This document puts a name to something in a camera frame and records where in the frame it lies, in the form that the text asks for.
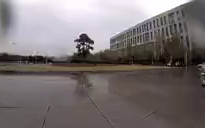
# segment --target tree canopy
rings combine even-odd
[[[94,41],[85,33],[81,34],[78,39],[75,39],[77,55],[85,58],[93,50]]]

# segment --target paved ground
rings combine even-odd
[[[0,128],[44,127],[205,128],[205,89],[185,69],[0,75]]]

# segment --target building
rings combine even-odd
[[[115,35],[110,39],[110,49],[119,50],[127,48],[128,45],[136,46],[158,40],[165,41],[175,33],[178,33],[184,46],[191,49],[188,22],[185,14],[185,8],[190,4],[187,3],[161,13]]]

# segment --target distant building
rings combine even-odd
[[[128,45],[137,46],[158,40],[165,41],[178,33],[184,46],[191,52],[193,33],[189,32],[190,20],[188,20],[189,13],[187,11],[192,3],[180,5],[113,36],[110,39],[110,49],[120,50],[127,48]]]

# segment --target tree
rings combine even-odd
[[[164,44],[164,51],[169,55],[169,59],[183,59],[186,49],[178,34],[172,35]]]
[[[86,58],[86,56],[90,54],[90,50],[94,49],[92,47],[94,41],[85,33],[81,34],[78,39],[74,40],[74,42],[77,43],[77,55],[80,57]]]

